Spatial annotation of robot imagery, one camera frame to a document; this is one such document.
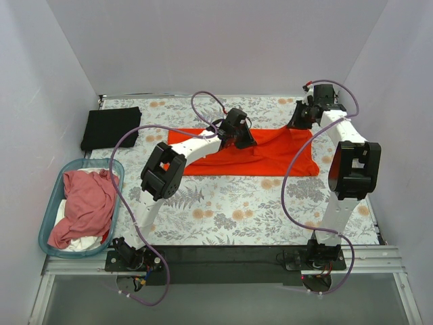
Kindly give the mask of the orange t-shirt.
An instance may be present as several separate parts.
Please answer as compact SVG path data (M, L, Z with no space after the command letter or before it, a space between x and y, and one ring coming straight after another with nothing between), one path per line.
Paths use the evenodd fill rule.
M295 154L312 138L309 130L251 130L256 145L240 150L230 146L185 168L188 176L284 176Z

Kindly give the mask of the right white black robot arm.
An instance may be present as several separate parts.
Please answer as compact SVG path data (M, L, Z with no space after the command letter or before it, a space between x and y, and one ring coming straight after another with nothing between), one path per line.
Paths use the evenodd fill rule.
M378 180L382 148L367 141L351 123L352 114L338 102L336 82L310 81L304 98L296 102L289 129L307 130L318 124L336 147L329 168L330 197L320 226L312 226L307 245L286 260L288 269L329 269L344 265L342 235L359 202L373 192Z

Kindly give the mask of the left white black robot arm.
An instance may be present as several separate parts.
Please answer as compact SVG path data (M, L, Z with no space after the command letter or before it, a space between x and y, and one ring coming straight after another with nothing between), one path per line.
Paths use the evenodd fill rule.
M248 120L245 112L232 108L225 118L210 124L199 134L173 129L188 136L183 142L172 145L160 142L156 145L141 172L139 208L135 212L127 209L133 229L126 236L113 239L120 262L128 270L135 271L143 265L144 255L139 249L147 245L144 237L160 207L179 189L186 167L230 146L242 150L256 145Z

